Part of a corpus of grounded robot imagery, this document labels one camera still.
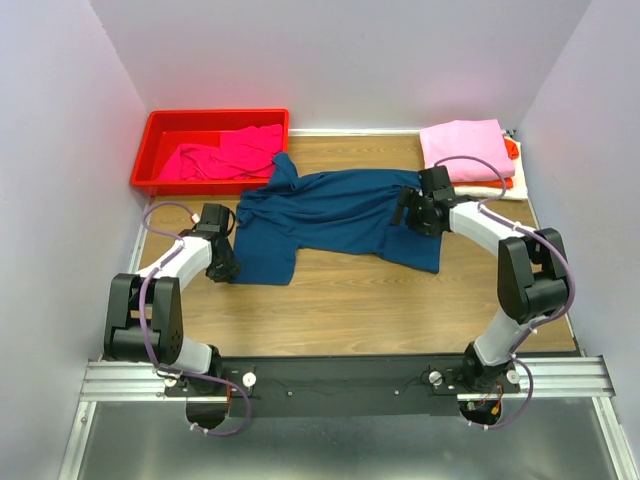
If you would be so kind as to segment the dark blue t shirt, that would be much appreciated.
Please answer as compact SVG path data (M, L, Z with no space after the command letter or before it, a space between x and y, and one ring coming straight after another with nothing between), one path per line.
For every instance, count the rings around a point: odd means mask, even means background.
M375 255L436 273L440 238L392 225L403 187L417 188L417 173L400 169L348 169L305 176L286 153L274 156L268 184L246 191L237 205L236 283L287 285L301 249Z

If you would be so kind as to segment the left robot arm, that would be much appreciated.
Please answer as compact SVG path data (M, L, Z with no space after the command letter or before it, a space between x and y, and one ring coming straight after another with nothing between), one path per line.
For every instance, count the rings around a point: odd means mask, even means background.
M235 393L223 378L219 350L184 332L181 295L203 273L229 283L241 270L229 236L236 216L228 207L206 203L197 214L182 207L192 227L169 232L171 248L135 273L120 273L110 285L103 353L109 360L149 362L167 379L184 380L200 395Z

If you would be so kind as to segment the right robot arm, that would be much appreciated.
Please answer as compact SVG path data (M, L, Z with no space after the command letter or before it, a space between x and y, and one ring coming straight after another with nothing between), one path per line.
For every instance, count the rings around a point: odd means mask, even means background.
M485 332L471 342L457 379L481 391L506 374L526 338L565 315L575 287L560 233L524 227L490 210L484 201L458 195L444 166L418 172L418 189L400 190L391 224L405 222L427 237L462 235L497 259L499 309Z

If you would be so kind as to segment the folded pink t shirt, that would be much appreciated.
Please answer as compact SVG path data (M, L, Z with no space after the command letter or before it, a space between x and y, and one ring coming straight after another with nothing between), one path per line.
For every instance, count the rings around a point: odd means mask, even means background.
M478 149L501 144L502 128L497 119L454 120L433 125L419 132L424 163L430 168L437 161L452 157L469 159L465 153L474 153Z

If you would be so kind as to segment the folded cream t shirt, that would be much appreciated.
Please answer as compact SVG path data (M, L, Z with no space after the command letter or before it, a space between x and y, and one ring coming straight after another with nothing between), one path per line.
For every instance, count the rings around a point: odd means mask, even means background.
M507 189L501 196L501 199L526 201L528 199L528 188L521 158L521 144L509 137L505 137L504 142L508 156L514 163L515 173L512 177L506 179ZM454 189L458 195L470 195L476 198L494 198L501 194L502 184L500 180L456 183Z

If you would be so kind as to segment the folded orange t shirt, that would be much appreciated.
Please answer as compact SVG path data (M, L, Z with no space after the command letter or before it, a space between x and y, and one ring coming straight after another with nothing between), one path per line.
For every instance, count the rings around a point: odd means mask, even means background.
M474 160L455 159L447 163L450 179L455 186L500 188L500 178L504 178L507 188L513 187L519 147L511 138L504 136L501 144L465 153L465 156L474 157Z

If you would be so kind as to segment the magenta t shirt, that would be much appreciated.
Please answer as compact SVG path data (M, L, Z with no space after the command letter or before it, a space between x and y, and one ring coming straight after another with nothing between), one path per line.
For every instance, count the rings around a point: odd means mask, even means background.
M249 126L222 132L218 146L183 143L171 154L157 179L195 182L269 178L273 158L283 151L281 125Z

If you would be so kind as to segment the red plastic bin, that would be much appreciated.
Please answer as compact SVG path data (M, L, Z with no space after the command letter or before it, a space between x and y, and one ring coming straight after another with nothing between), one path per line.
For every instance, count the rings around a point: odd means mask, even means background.
M267 184L288 150L289 111L156 110L130 184L150 196L238 195Z

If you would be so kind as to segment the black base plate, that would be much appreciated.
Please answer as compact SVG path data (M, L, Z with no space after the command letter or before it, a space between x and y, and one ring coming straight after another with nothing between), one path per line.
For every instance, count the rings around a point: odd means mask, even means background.
M477 367L463 355L226 357L221 383L168 377L189 421L221 427L227 418L463 416L494 425L502 399L517 393L513 363Z

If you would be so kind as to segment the aluminium rail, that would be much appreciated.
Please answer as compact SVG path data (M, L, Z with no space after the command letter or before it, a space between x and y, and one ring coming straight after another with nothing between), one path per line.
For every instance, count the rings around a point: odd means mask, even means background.
M612 397L614 387L597 357L526 357L481 391L469 391L457 379L453 356L243 357L227 361L226 380L235 393L203 396L184 380L167 379L151 365L92 362L85 371L80 398L86 402L203 401L294 398L304 394L337 399L423 395L460 401L524 398Z

